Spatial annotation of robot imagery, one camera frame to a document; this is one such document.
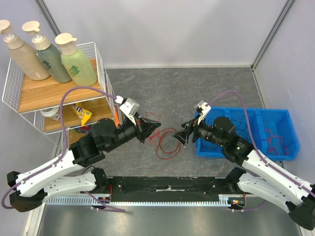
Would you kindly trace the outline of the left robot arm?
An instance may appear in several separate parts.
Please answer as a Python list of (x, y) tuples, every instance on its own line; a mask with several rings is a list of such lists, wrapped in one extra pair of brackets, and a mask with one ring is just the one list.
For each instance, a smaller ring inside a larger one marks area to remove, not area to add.
[(8, 173), (10, 189), (5, 196), (9, 198), (10, 205), (6, 206), (5, 200), (2, 200), (2, 207), (26, 212), (52, 198), (74, 192), (104, 193), (109, 183), (103, 169), (97, 168), (76, 177), (68, 174), (103, 160), (106, 152), (111, 152), (134, 138), (141, 143), (145, 142), (161, 125), (159, 121), (139, 115), (135, 121), (133, 123), (126, 118), (123, 124), (116, 126), (113, 120), (103, 118), (61, 155), (34, 170)]

